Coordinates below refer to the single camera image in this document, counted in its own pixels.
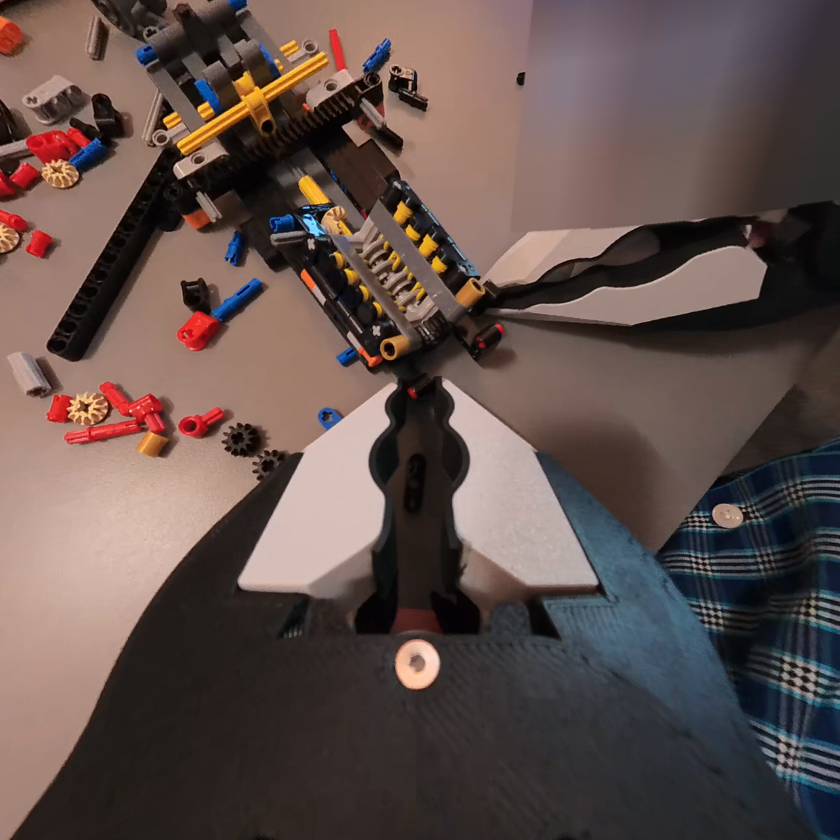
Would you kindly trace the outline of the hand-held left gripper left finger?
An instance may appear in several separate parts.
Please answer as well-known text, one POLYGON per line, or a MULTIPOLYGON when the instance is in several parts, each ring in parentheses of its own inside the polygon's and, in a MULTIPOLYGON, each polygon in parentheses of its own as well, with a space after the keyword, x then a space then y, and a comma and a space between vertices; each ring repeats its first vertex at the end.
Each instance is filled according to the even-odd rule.
POLYGON ((391 425, 391 383, 307 446, 243 571, 247 592, 366 599, 385 495, 371 474, 375 442, 391 425))

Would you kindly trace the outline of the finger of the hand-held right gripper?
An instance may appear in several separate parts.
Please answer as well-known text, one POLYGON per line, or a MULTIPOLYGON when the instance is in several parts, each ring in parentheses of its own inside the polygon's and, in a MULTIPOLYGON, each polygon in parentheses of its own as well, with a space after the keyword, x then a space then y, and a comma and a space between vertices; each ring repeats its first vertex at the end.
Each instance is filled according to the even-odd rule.
POLYGON ((486 273, 489 308, 717 308, 758 298, 788 215, 525 234, 486 273))
POLYGON ((742 244, 681 255, 655 236, 524 236, 499 258, 499 314, 634 327, 755 300, 766 270, 742 244))

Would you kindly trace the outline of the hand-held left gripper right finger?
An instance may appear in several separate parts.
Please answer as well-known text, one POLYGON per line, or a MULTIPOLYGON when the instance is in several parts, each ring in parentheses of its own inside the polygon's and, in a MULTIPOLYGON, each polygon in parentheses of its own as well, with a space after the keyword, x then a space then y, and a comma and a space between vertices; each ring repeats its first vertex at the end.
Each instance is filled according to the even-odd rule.
POLYGON ((459 589, 474 603, 596 593, 597 575, 536 449, 453 382, 442 388, 453 404, 448 427, 466 449, 452 500, 459 589))

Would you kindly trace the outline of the lego vehicle chassis assembly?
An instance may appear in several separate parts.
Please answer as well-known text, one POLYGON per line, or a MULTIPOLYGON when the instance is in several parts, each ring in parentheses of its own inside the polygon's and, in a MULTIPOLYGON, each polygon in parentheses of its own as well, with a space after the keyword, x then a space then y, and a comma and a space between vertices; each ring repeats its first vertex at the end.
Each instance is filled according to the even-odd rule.
POLYGON ((403 139, 379 71, 317 79, 329 56, 310 40, 279 47, 247 2, 93 5, 143 42, 181 223, 206 230, 234 204, 247 244, 292 269, 346 340, 343 363, 387 364, 416 396, 421 354, 453 339, 479 361, 503 340, 498 320, 476 320, 489 298, 478 270, 388 156, 403 139))

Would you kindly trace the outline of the short black lego beam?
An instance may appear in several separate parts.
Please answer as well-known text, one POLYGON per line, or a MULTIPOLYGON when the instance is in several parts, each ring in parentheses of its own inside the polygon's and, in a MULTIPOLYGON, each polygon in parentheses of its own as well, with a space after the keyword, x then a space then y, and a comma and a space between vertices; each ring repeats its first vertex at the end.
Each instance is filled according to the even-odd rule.
POLYGON ((427 462, 422 453, 414 453, 407 460, 403 492, 403 507, 409 513, 418 513, 424 505, 427 462))

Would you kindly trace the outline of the red lego pin connector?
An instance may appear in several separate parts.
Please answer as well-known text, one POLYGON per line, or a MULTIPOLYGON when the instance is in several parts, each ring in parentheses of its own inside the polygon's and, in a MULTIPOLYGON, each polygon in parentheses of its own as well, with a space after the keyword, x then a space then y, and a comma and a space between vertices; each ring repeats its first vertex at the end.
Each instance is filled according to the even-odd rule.
POLYGON ((177 424, 177 431, 183 436, 200 439, 207 435, 211 427, 219 424, 224 418, 224 409, 216 406, 205 414, 185 416, 177 424))

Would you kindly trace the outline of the long red lego pin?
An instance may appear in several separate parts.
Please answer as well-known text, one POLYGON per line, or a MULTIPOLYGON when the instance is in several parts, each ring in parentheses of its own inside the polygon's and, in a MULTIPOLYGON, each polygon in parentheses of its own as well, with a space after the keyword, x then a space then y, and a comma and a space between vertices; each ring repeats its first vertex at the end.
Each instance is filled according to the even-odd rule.
POLYGON ((76 432, 68 432, 64 440, 69 445, 85 445, 113 438, 121 438, 144 431, 144 426, 137 419, 130 419, 120 423, 84 427, 76 432))

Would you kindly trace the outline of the black lego pin connector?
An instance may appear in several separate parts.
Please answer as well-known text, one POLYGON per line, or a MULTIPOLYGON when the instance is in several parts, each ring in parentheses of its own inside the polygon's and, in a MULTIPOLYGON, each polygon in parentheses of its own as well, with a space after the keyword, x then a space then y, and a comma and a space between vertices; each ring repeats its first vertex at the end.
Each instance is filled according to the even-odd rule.
POLYGON ((401 102, 415 110, 426 112, 428 99, 418 90, 417 71, 407 66, 392 64, 388 72, 388 89, 395 93, 401 102))

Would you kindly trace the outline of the grey lego connector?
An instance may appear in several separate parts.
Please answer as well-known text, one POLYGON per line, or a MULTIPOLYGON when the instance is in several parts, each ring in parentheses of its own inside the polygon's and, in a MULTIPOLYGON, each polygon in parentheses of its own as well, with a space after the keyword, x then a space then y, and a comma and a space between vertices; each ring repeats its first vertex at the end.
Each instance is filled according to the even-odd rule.
POLYGON ((14 352, 6 357, 6 361, 16 384, 26 396, 50 396, 59 387, 56 375, 46 358, 26 352, 14 352))

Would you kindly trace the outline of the long black lego beam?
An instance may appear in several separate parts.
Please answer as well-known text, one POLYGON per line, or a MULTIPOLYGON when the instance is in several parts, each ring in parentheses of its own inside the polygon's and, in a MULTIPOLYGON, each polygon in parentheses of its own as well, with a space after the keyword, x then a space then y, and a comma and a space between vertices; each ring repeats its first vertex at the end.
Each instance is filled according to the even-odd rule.
POLYGON ((180 215, 165 197, 166 190, 176 181, 174 164, 173 150, 160 152, 49 337, 49 353, 70 362, 81 360, 153 234, 169 233, 181 224, 180 215))

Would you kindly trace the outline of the grey lego connector block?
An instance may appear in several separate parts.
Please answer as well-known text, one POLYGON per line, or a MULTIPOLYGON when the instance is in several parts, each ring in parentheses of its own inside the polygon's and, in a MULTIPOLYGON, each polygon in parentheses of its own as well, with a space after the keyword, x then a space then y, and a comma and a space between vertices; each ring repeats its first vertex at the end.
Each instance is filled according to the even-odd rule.
POLYGON ((35 120, 51 126, 68 118, 83 103, 81 90, 62 76, 53 76, 22 97, 22 104, 35 120))

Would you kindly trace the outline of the blue plaid shirt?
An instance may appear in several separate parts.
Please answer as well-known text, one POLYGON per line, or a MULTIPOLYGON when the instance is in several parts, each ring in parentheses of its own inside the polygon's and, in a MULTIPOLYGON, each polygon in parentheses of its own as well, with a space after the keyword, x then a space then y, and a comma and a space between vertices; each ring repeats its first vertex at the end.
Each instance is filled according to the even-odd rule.
POLYGON ((839 441, 719 478, 658 552, 767 764, 839 838, 839 441))

